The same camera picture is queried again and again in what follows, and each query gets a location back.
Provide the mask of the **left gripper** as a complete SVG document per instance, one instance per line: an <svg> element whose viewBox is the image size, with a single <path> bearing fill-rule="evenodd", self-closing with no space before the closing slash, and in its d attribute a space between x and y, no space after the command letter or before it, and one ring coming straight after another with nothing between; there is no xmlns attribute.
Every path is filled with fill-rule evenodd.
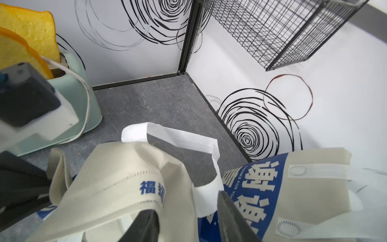
<svg viewBox="0 0 387 242"><path fill-rule="evenodd" d="M1 153L1 231L51 205L46 172L8 152Z"/></svg>

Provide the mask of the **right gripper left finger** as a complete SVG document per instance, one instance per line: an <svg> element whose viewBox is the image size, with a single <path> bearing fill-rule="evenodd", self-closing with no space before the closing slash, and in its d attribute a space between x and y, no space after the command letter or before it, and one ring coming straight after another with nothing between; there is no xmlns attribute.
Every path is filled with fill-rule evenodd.
<svg viewBox="0 0 387 242"><path fill-rule="evenodd" d="M141 211L119 242L158 242L160 232L155 210Z"/></svg>

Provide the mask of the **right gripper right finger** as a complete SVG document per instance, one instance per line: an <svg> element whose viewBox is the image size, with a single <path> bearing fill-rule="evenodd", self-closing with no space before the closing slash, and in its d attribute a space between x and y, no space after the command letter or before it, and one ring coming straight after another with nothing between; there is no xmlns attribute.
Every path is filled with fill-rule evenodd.
<svg viewBox="0 0 387 242"><path fill-rule="evenodd" d="M218 193L217 214L222 242L261 242L225 191Z"/></svg>

